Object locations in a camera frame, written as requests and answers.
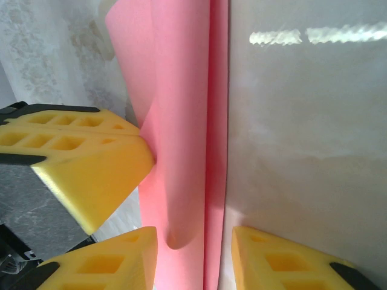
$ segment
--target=pink paper sheet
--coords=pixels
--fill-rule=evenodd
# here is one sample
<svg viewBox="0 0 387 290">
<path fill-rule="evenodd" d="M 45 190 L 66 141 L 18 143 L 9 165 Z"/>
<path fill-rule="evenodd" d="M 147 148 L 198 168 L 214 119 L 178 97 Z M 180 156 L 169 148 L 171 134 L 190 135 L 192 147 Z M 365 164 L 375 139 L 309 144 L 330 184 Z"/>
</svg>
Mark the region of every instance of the pink paper sheet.
<svg viewBox="0 0 387 290">
<path fill-rule="evenodd" d="M 140 185 L 158 290 L 215 290 L 227 161 L 225 0 L 119 0 L 106 24 L 157 163 Z"/>
</svg>

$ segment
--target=yellow foam block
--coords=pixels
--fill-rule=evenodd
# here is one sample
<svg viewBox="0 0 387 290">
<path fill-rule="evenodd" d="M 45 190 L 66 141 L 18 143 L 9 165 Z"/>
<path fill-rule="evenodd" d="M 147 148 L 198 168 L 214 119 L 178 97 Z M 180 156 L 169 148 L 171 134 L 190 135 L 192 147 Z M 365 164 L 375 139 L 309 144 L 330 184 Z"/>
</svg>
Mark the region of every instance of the yellow foam block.
<svg viewBox="0 0 387 290">
<path fill-rule="evenodd" d="M 238 290 L 353 290 L 331 267 L 337 257 L 249 227 L 234 227 Z"/>
<path fill-rule="evenodd" d="M 47 157 L 31 168 L 87 234 L 107 220 L 154 165 L 138 135 L 68 128 L 0 126 L 0 152 Z"/>
<path fill-rule="evenodd" d="M 155 227 L 144 227 L 47 260 L 60 267 L 38 290 L 151 290 Z"/>
<path fill-rule="evenodd" d="M 8 118 L 5 121 L 8 122 L 8 126 L 43 127 L 106 134 L 140 134 L 139 128 L 106 109 L 100 112 L 46 110 L 14 119 Z"/>
</svg>

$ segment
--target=pink paper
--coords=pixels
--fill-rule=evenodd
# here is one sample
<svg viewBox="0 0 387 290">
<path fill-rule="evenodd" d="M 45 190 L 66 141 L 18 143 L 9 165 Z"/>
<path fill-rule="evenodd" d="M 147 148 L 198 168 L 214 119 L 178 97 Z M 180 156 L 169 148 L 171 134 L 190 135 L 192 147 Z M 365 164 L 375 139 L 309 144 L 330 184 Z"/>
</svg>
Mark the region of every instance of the pink paper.
<svg viewBox="0 0 387 290">
<path fill-rule="evenodd" d="M 227 159 L 227 1 L 119 0 L 106 17 L 157 163 L 140 185 L 158 290 L 215 290 Z"/>
</svg>

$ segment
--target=curled pink paper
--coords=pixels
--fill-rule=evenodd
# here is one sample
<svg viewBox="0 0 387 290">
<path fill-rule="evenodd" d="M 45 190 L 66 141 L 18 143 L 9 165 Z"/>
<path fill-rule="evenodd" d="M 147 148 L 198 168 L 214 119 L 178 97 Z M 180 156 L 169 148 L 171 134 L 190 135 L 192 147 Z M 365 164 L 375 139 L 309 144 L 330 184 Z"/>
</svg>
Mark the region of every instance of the curled pink paper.
<svg viewBox="0 0 387 290">
<path fill-rule="evenodd" d="M 119 0 L 106 17 L 141 135 L 159 290 L 218 284 L 227 161 L 227 1 Z"/>
</svg>

